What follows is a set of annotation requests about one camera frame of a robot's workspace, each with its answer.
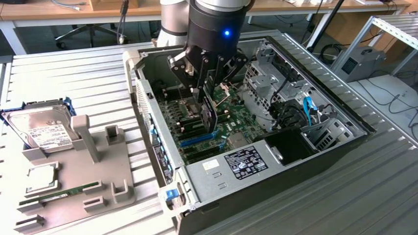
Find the blue pcie slot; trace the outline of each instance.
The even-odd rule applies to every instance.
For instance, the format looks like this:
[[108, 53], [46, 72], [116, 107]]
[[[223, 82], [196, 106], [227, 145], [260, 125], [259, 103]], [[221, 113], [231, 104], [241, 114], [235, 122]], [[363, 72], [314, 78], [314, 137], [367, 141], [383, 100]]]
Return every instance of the blue pcie slot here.
[[208, 133], [208, 134], [204, 134], [191, 140], [187, 140], [187, 141], [183, 141], [180, 143], [180, 147], [187, 147], [187, 146], [191, 146], [196, 143], [200, 143], [203, 141], [208, 141], [208, 140], [212, 140], [215, 137], [216, 137], [216, 133], [217, 133], [219, 130], [215, 130], [212, 133]]

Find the white sticker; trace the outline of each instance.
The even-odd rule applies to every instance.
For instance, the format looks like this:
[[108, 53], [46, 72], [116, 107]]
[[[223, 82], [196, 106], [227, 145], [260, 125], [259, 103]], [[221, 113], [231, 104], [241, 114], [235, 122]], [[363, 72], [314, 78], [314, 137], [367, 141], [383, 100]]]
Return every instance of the white sticker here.
[[204, 170], [209, 170], [209, 169], [212, 169], [212, 168], [219, 166], [219, 162], [217, 162], [216, 159], [213, 159], [213, 160], [203, 163], [201, 165], [203, 165]]
[[29, 129], [29, 134], [40, 149], [56, 148], [70, 144], [70, 138], [62, 124]]

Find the hard drive label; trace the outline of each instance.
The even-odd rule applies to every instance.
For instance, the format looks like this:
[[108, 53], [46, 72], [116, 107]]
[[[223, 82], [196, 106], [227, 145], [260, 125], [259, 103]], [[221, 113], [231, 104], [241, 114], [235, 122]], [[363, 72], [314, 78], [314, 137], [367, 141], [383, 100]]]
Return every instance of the hard drive label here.
[[41, 149], [70, 144], [70, 138], [62, 124], [29, 129], [29, 135]]
[[267, 164], [253, 146], [225, 155], [224, 159], [227, 160], [235, 177], [239, 180], [268, 169]]

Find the gray device box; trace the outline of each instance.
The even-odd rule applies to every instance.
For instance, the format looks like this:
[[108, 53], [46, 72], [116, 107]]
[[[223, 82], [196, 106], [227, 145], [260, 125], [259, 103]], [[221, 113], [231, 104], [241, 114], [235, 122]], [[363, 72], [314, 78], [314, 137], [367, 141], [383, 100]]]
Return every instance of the gray device box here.
[[384, 60], [386, 55], [383, 51], [375, 50], [368, 46], [358, 47], [352, 50], [342, 68], [335, 71], [335, 75], [346, 82], [354, 82], [366, 79]]
[[[298, 63], [295, 58], [287, 54], [284, 48], [280, 47], [272, 38], [263, 37], [243, 40], [239, 43], [239, 48], [245, 53], [245, 56], [251, 58], [261, 45], [267, 45], [269, 49], [273, 49], [273, 53], [285, 58], [288, 64], [298, 68], [300, 75], [306, 77], [306, 82], [318, 91], [316, 95], [320, 96], [320, 99], [334, 104], [339, 110], [339, 117], [352, 125], [350, 128], [355, 129], [356, 136], [344, 143], [285, 165], [280, 162], [280, 153], [268, 145], [265, 140], [249, 143], [205, 160], [184, 165], [151, 86], [157, 79], [164, 79], [168, 86], [176, 85], [173, 74], [164, 66], [167, 63], [163, 62], [167, 60], [167, 55], [175, 55], [180, 52], [180, 48], [141, 50], [139, 53], [143, 56], [143, 60], [136, 65], [136, 68], [139, 68], [136, 79], [137, 108], [148, 131], [151, 128], [155, 128], [159, 133], [161, 145], [169, 159], [168, 162], [171, 162], [173, 169], [173, 182], [169, 181], [167, 185], [160, 185], [159, 197], [163, 198], [167, 190], [173, 188], [179, 189], [179, 193], [183, 196], [175, 198], [172, 204], [167, 204], [167, 206], [165, 202], [161, 201], [164, 213], [176, 218], [176, 228], [180, 235], [195, 234], [199, 230], [220, 222], [319, 174], [351, 149], [360, 145], [374, 132], [374, 129], [356, 116], [355, 112], [342, 106], [339, 98], [328, 93], [330, 91], [326, 90], [324, 85]], [[243, 171], [236, 171], [235, 168], [235, 166], [239, 166], [236, 155], [247, 158], [249, 161], [252, 161], [251, 158], [260, 160], [256, 163], [257, 170], [241, 175]], [[161, 162], [153, 161], [152, 164], [156, 164], [153, 169], [160, 170], [160, 172], [156, 171], [156, 174], [161, 175], [160, 178], [165, 178], [165, 168]]]

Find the motherboard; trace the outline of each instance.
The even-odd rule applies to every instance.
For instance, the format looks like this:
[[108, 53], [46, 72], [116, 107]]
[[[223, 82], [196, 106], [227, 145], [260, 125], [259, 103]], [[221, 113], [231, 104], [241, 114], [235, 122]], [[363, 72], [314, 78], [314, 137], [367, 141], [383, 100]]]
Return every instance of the motherboard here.
[[[173, 92], [179, 94], [179, 99], [171, 99], [169, 94]], [[187, 164], [245, 146], [256, 136], [265, 133], [255, 121], [256, 116], [243, 104], [241, 93], [232, 84], [216, 87], [212, 101], [217, 124], [212, 133], [205, 132], [191, 94], [173, 90], [159, 99], [160, 110]]]

